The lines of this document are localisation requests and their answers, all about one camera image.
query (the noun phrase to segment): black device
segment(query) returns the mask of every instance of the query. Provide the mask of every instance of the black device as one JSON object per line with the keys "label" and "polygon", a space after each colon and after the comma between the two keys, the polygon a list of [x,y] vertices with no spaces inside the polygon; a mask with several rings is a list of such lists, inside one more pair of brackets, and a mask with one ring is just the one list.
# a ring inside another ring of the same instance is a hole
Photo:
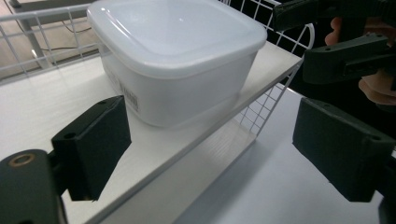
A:
{"label": "black device", "polygon": [[303,98],[293,144],[350,202],[376,190],[381,224],[396,223],[396,140],[327,103]]}
{"label": "black device", "polygon": [[[396,47],[390,48],[385,36],[363,35],[367,18],[379,17],[396,27],[396,0],[294,0],[274,7],[276,31],[288,30],[317,18],[342,18],[339,43],[304,53],[304,81],[328,84],[374,74],[385,68],[396,77]],[[391,86],[396,91],[396,78]],[[396,112],[395,106],[379,108]]]}
{"label": "black device", "polygon": [[96,201],[131,145],[123,96],[93,105],[51,139],[0,161],[0,223],[67,223],[62,194]]}
{"label": "black device", "polygon": [[[363,35],[366,19],[396,27],[396,0],[294,0],[274,7],[273,26],[284,31],[318,18],[342,18],[339,43],[304,53],[304,81],[328,84],[374,74],[396,77],[396,49],[385,36]],[[396,78],[391,89],[396,91]],[[395,106],[379,105],[396,112]],[[303,98],[293,144],[351,202],[370,202],[378,190],[381,224],[396,223],[396,140],[327,103]]]}

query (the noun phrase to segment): human hand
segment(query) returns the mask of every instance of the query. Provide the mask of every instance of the human hand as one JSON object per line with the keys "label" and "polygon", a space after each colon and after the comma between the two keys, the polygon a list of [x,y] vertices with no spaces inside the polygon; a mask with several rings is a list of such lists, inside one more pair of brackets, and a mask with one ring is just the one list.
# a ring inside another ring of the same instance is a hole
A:
{"label": "human hand", "polygon": [[[338,42],[341,31],[341,18],[334,18],[331,22],[333,32],[325,37],[327,45]],[[391,47],[396,38],[396,29],[385,24],[379,18],[369,18],[365,25],[365,33],[376,33],[389,38],[388,45]],[[384,69],[379,69],[375,74],[362,77],[359,81],[359,88],[366,97],[380,105],[396,105],[396,91],[390,89],[393,77],[388,75]]]}

